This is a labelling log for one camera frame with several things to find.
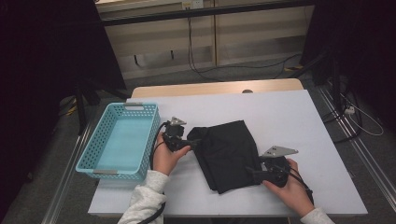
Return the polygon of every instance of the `black fabric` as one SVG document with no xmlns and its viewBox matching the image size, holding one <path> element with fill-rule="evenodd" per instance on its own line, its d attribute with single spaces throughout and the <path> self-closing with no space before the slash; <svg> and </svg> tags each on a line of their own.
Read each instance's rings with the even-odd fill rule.
<svg viewBox="0 0 396 224">
<path fill-rule="evenodd" d="M 201 139 L 194 153 L 212 190 L 221 194 L 254 185 L 246 167 L 260 170 L 261 165 L 256 143 L 244 121 L 195 127 L 187 139 Z"/>
</svg>

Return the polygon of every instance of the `blue plastic basket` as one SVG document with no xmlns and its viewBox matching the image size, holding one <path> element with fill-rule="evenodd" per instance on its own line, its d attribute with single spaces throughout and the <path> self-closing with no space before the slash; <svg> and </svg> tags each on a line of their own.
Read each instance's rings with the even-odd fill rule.
<svg viewBox="0 0 396 224">
<path fill-rule="evenodd" d="M 93 178 L 144 180 L 159 126 L 154 103 L 108 105 L 76 170 Z"/>
</svg>

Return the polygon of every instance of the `hand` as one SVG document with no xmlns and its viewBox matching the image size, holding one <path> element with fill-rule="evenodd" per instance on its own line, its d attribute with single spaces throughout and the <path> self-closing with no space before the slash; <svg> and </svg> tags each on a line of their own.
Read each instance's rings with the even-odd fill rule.
<svg viewBox="0 0 396 224">
<path fill-rule="evenodd" d="M 297 162 L 292 159 L 288 159 L 288 162 L 292 169 L 298 171 Z M 306 216 L 309 212 L 315 209 L 314 205 L 308 198 L 304 186 L 296 180 L 294 177 L 288 177 L 288 183 L 285 187 L 279 188 L 278 186 L 268 182 L 262 181 L 265 187 L 276 194 L 285 205 L 294 210 L 300 217 Z"/>
<path fill-rule="evenodd" d="M 170 175 L 175 168 L 177 161 L 186 155 L 191 147 L 186 146 L 181 150 L 172 152 L 163 141 L 163 133 L 157 136 L 157 149 L 154 152 L 153 170 L 161 172 L 165 175 Z"/>
</svg>

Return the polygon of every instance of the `white table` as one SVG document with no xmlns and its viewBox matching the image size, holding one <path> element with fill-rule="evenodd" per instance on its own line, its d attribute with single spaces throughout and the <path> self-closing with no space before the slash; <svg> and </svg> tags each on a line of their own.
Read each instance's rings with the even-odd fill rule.
<svg viewBox="0 0 396 224">
<path fill-rule="evenodd" d="M 243 119 L 259 154 L 272 145 L 300 152 L 306 184 L 314 191 L 316 206 L 330 216 L 367 214 L 307 91 L 250 94 L 216 94 L 135 98 L 156 102 L 162 121 L 176 116 L 186 120 L 185 136 L 193 127 L 213 126 Z M 121 216 L 134 188 L 131 181 L 101 180 L 92 199 L 90 214 Z M 183 157 L 165 188 L 168 217 L 291 217 L 296 216 L 263 186 L 236 189 L 218 195 L 209 189 L 192 152 Z"/>
</svg>

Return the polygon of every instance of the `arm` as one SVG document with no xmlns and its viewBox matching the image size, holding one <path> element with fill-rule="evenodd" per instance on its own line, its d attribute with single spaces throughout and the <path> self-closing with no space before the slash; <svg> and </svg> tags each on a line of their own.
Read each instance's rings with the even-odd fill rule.
<svg viewBox="0 0 396 224">
<path fill-rule="evenodd" d="M 295 175 L 298 175 L 295 172 L 298 172 L 297 162 L 291 159 L 288 159 L 288 161 L 292 168 L 291 171 Z M 289 175 L 288 183 L 283 188 L 279 188 L 268 181 L 263 181 L 262 183 L 265 187 L 276 194 L 287 207 L 291 208 L 300 217 L 302 217 L 301 221 L 303 223 L 333 223 L 322 209 L 314 207 L 305 192 L 304 186 L 294 179 L 294 177 Z"/>
<path fill-rule="evenodd" d="M 130 207 L 123 214 L 119 224 L 135 224 L 152 216 L 161 204 L 166 201 L 163 189 L 169 175 L 177 165 L 177 161 L 189 152 L 191 147 L 183 147 L 172 152 L 163 144 L 163 134 L 157 136 L 157 148 L 154 152 L 153 171 L 148 171 L 145 182 L 136 186 L 132 193 Z M 163 223 L 163 215 L 155 219 L 154 223 Z"/>
</svg>

